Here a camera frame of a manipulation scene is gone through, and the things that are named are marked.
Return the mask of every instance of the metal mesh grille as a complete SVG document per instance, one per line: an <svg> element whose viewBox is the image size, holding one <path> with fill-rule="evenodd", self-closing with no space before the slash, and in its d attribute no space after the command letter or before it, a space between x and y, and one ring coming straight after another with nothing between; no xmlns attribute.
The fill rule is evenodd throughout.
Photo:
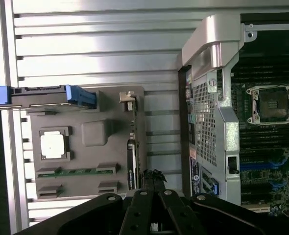
<svg viewBox="0 0 289 235"><path fill-rule="evenodd" d="M197 154L216 166L214 95L208 93L206 82L193 87L193 103Z"/></svg>

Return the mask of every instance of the perforated metal panel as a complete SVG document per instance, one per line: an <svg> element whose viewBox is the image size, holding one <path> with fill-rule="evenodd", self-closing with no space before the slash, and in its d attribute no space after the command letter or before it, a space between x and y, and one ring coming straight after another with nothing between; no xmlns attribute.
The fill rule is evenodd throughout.
<svg viewBox="0 0 289 235"><path fill-rule="evenodd" d="M214 98L213 93L208 93L206 82L193 87L197 154L216 166Z"/></svg>

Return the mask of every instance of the screw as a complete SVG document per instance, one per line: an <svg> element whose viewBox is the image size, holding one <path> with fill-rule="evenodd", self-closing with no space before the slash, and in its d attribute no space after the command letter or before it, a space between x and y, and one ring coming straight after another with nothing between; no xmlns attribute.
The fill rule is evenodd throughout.
<svg viewBox="0 0 289 235"><path fill-rule="evenodd" d="M205 200L205 196L199 195L199 196L197 196L197 199L198 199L198 200Z"/></svg>
<svg viewBox="0 0 289 235"><path fill-rule="evenodd" d="M171 195L171 194L172 194L172 191L166 190L166 191L164 192L164 194L165 194L165 195Z"/></svg>
<svg viewBox="0 0 289 235"><path fill-rule="evenodd" d="M211 79L211 80L209 81L209 85L210 85L211 87L216 86L216 85L217 85L217 81L216 81L215 79Z"/></svg>

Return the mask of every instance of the cpu socket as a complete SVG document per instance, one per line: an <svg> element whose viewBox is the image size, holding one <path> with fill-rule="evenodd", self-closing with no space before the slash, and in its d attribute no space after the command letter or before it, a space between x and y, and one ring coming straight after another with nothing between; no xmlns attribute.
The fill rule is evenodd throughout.
<svg viewBox="0 0 289 235"><path fill-rule="evenodd" d="M254 125L289 123L289 85L256 86L247 89L251 95L252 116L247 122Z"/></svg>

